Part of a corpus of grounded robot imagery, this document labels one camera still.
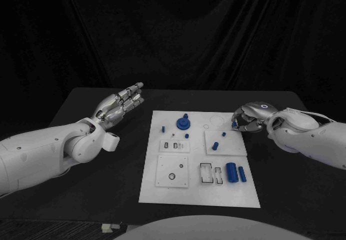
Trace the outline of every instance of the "circular hole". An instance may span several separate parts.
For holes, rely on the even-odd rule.
[[[168,179],[169,179],[169,180],[172,180],[172,179],[175,178],[175,174],[174,174],[174,173],[171,173],[171,174],[168,174],[168,176],[167,176],[167,177],[168,177]]]

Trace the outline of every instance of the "blue object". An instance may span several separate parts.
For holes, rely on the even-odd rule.
[[[211,146],[211,150],[213,150],[213,151],[216,151],[216,149],[217,149],[217,146],[219,146],[219,143],[217,143],[217,142],[214,142],[214,143],[213,143],[213,146]]]
[[[177,119],[175,121],[175,127],[180,129],[180,130],[185,130],[190,128],[190,120],[188,120],[188,116],[187,114],[182,115],[181,118]]]
[[[237,183],[239,178],[237,178],[237,173],[236,173],[236,164],[233,162],[229,162],[224,165],[224,169],[226,169],[227,181],[230,183]]]
[[[237,170],[239,170],[239,179],[244,183],[246,182],[246,178],[244,178],[244,173],[243,173],[243,167],[239,166]]]

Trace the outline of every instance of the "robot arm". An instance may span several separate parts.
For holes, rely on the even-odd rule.
[[[0,195],[25,189],[89,162],[100,149],[115,151],[119,137],[106,132],[144,101],[142,83],[108,96],[90,118],[17,134],[0,141]]]
[[[231,129],[255,133],[266,125],[268,138],[282,150],[346,170],[346,124],[330,118],[327,124],[319,124],[306,114],[327,118],[291,108],[278,111],[265,102],[250,102],[233,112]],[[237,117],[247,125],[237,125]]]

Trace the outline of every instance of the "black table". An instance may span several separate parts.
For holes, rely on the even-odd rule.
[[[50,127],[90,117],[99,101],[119,90],[74,88]],[[266,131],[242,134],[260,208],[138,203],[152,110],[233,112],[252,101],[268,102],[279,110],[306,110],[288,91],[144,89],[142,97],[142,105],[109,129],[119,136],[115,152],[100,150],[64,176],[0,199],[0,218],[142,225],[177,216],[219,215],[299,234],[344,233],[346,171],[282,151]]]

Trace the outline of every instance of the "robotic hand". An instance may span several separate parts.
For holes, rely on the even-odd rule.
[[[0,195],[58,177],[73,165],[89,162],[100,149],[115,151],[119,137],[106,130],[142,103],[141,87],[139,82],[109,95],[90,118],[0,141]]]
[[[325,118],[319,124],[309,115]],[[237,117],[247,124],[237,125]],[[291,108],[278,111],[265,102],[249,102],[231,115],[231,129],[256,133],[266,125],[268,138],[289,153],[301,153],[321,163],[346,170],[346,124],[324,115]]]

